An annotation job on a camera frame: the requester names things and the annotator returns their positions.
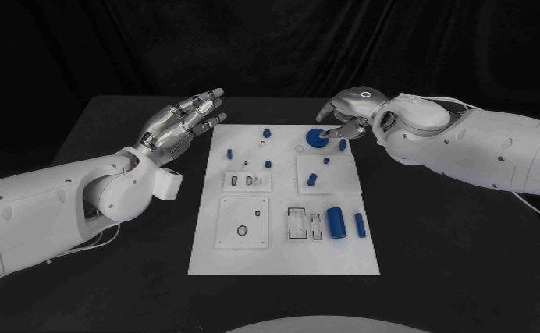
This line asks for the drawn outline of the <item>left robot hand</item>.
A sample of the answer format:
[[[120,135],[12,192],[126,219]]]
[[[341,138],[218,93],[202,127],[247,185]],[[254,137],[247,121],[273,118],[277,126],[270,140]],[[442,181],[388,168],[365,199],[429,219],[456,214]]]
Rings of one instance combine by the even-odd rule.
[[[168,105],[147,120],[133,148],[160,167],[186,152],[194,139],[224,122],[227,114],[209,114],[221,105],[224,89],[217,88]]]

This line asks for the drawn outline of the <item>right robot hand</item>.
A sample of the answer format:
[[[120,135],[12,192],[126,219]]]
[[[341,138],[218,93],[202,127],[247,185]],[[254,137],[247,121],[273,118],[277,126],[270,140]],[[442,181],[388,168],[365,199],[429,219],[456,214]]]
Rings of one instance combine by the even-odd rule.
[[[348,140],[361,138],[388,100],[387,96],[371,87],[351,87],[339,91],[321,108],[316,121],[321,122],[332,114],[344,125],[324,131],[319,138]]]

